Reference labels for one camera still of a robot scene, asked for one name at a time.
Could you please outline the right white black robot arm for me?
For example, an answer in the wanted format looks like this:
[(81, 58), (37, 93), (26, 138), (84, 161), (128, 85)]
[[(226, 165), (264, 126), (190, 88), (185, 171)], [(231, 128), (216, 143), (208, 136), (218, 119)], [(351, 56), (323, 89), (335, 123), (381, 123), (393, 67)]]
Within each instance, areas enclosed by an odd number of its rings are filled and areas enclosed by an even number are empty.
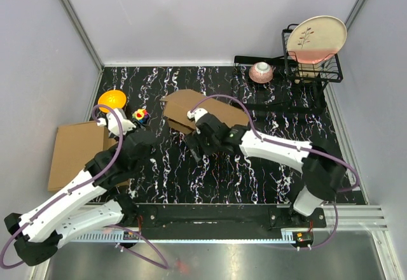
[(247, 125), (229, 127), (204, 108), (188, 111), (187, 117), (195, 123), (186, 143), (196, 161), (204, 155), (223, 152), (269, 160), (302, 174), (303, 187), (294, 196), (288, 212), (294, 226), (306, 225), (316, 208), (336, 199), (347, 170), (338, 157), (329, 155), (323, 147), (309, 141), (268, 136)]

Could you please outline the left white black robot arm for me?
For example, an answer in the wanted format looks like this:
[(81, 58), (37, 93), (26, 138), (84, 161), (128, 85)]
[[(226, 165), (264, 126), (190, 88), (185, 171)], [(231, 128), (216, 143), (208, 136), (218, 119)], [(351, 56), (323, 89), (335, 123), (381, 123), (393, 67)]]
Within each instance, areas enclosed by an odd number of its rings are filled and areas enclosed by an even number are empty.
[(97, 153), (77, 176), (46, 202), (25, 214), (11, 213), (4, 223), (21, 262), (32, 267), (51, 258), (71, 240), (110, 225), (129, 227), (137, 223), (137, 208), (126, 194), (105, 204), (77, 213), (96, 197), (135, 177), (150, 159), (156, 143), (149, 130), (138, 129), (107, 150)]

